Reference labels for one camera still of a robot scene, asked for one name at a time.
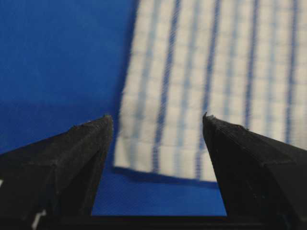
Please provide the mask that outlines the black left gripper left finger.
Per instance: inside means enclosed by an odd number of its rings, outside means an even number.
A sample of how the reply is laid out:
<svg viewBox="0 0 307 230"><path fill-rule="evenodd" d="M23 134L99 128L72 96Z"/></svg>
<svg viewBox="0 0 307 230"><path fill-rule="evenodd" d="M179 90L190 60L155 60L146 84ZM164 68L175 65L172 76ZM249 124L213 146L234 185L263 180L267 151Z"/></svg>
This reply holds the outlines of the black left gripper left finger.
<svg viewBox="0 0 307 230"><path fill-rule="evenodd" d="M1 154L1 229L69 230L89 218L112 137L105 115Z"/></svg>

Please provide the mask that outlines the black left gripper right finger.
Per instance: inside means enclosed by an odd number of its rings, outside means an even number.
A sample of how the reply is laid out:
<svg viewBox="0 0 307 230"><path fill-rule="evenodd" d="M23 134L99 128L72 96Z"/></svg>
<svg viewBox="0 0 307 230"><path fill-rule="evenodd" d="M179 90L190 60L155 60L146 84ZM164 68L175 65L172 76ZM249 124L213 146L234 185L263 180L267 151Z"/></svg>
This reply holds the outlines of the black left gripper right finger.
<svg viewBox="0 0 307 230"><path fill-rule="evenodd" d="M213 230L304 230L307 152L204 115L203 138L226 209Z"/></svg>

